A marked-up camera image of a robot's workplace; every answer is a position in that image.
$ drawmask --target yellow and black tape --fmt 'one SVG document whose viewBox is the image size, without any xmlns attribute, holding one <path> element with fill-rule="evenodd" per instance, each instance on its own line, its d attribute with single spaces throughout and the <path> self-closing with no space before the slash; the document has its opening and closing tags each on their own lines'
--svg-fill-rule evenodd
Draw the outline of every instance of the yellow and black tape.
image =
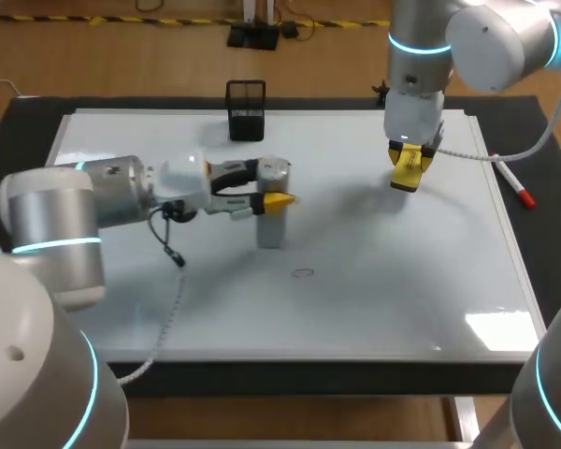
<svg viewBox="0 0 561 449">
<path fill-rule="evenodd" d="M 232 25 L 240 20 L 233 19 L 149 19 L 143 17 L 114 17 L 114 16 L 22 16 L 0 15 L 0 22 L 87 22 L 97 25 L 105 22 L 147 23 L 151 25 Z M 312 21 L 284 21 L 294 23 L 299 27 L 313 27 Z M 389 26 L 388 21 L 316 21 L 316 28 L 363 28 L 368 26 Z"/>
</svg>

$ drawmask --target red marker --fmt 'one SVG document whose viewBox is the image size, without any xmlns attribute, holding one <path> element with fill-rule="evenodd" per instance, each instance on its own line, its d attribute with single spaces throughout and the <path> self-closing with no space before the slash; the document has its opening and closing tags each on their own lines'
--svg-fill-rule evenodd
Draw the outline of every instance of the red marker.
<svg viewBox="0 0 561 449">
<path fill-rule="evenodd" d="M 504 162 L 495 162 L 495 166 L 496 169 L 501 172 L 503 178 L 505 178 L 510 186 L 513 187 L 513 190 L 515 190 L 517 195 L 520 197 L 524 207 L 527 209 L 536 208 L 536 201 L 534 201 L 532 195 L 524 188 L 517 178 L 515 178 L 515 175 L 511 173 L 509 167 L 507 167 Z"/>
</svg>

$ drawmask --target whiteboard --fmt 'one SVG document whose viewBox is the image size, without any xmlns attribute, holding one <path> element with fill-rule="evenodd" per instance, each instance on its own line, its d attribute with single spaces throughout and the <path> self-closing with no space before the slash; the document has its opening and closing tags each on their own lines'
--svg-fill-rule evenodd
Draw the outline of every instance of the whiteboard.
<svg viewBox="0 0 561 449">
<path fill-rule="evenodd" d="M 444 114 L 443 148 L 486 154 L 475 118 Z M 78 110 L 52 160 L 200 148 L 213 163 L 292 163 L 284 250 L 255 219 L 173 224 L 186 286 L 162 360 L 523 361 L 544 332 L 492 168 L 437 154 L 420 188 L 389 186 L 383 112 L 267 111 L 263 142 L 228 140 L 225 111 Z M 145 223 L 101 231 L 107 297 L 75 313 L 109 362 L 142 361 L 179 288 Z M 296 277 L 307 268 L 313 275 Z"/>
</svg>

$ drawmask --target small circle drawing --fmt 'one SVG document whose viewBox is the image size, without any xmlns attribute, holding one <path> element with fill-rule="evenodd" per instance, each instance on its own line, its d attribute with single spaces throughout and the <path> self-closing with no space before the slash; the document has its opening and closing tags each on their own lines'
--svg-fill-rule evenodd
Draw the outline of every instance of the small circle drawing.
<svg viewBox="0 0 561 449">
<path fill-rule="evenodd" d="M 313 275 L 314 275 L 314 270 L 311 268 L 299 268 L 291 273 L 291 277 L 293 278 L 308 278 L 309 276 L 313 276 Z"/>
</svg>

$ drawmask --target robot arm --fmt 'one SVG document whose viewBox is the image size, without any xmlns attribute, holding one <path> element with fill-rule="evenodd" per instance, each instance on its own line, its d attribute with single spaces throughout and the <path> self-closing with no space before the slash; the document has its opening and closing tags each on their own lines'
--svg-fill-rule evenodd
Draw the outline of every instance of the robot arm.
<svg viewBox="0 0 561 449">
<path fill-rule="evenodd" d="M 544 68 L 561 70 L 561 0 L 395 0 L 384 131 L 431 142 L 453 64 L 470 87 L 498 93 Z"/>
<path fill-rule="evenodd" d="M 282 190 L 220 194 L 260 181 L 266 173 L 261 166 L 284 167 L 288 176 L 288 163 L 276 158 L 214 165 L 198 154 L 155 167 L 125 156 L 9 175 L 0 185 L 0 216 L 14 247 L 8 257 L 31 271 L 66 310 L 90 307 L 106 293 L 98 229 L 145 221 L 154 208 L 178 223 L 200 209 L 235 220 L 283 211 L 295 197 Z M 266 223 L 276 232 L 278 221 L 282 214 Z M 179 254 L 167 253 L 184 264 Z"/>
</svg>

